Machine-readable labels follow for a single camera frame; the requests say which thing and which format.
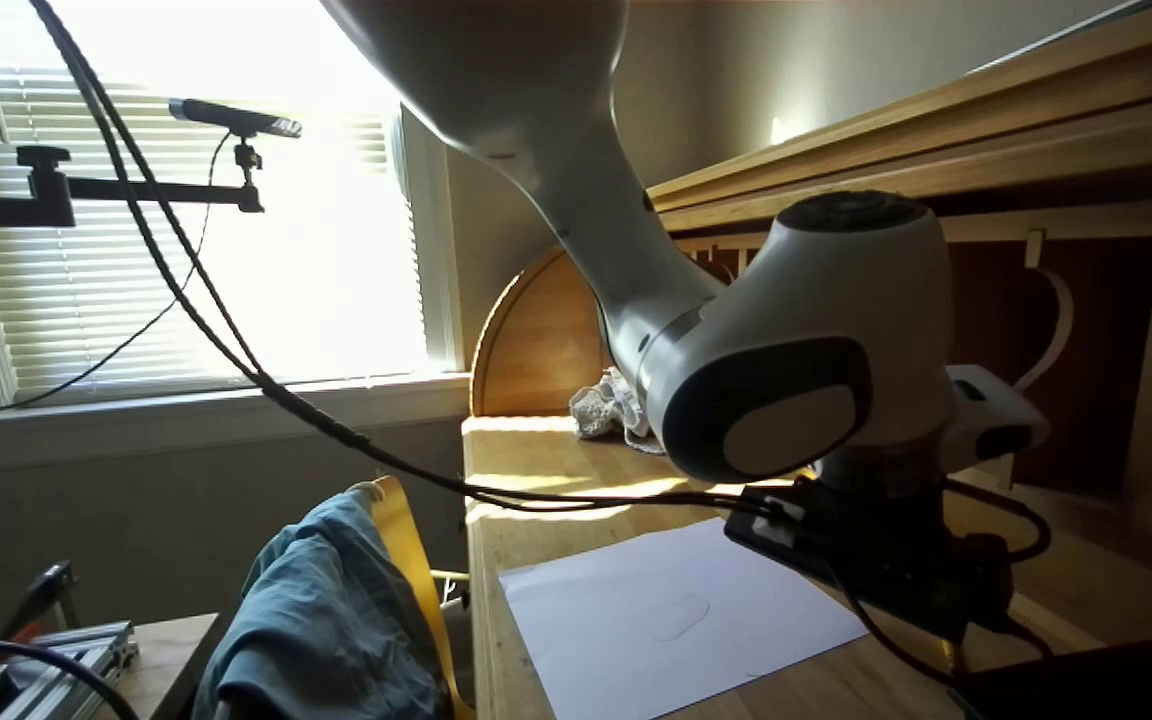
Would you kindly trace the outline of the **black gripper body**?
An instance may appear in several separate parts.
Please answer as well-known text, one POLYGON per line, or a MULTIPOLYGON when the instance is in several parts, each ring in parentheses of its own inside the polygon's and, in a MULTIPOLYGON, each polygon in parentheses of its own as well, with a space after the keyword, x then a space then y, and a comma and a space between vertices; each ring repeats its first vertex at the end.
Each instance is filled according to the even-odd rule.
POLYGON ((723 535, 943 640, 1010 625, 1010 544, 952 535, 943 477, 916 458, 827 454, 818 479, 744 493, 723 535))

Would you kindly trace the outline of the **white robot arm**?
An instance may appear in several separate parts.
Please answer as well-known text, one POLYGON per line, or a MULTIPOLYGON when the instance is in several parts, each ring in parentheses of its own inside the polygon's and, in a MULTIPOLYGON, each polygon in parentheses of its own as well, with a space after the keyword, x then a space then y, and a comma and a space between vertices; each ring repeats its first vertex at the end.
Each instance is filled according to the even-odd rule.
POLYGON ((952 361, 942 215, 818 192, 707 270, 647 199, 618 116, 630 0, 320 0, 447 147, 499 171, 595 295, 667 458, 727 485, 727 535, 943 640, 1012 625, 1018 550, 943 519, 952 454, 1036 436, 952 361))

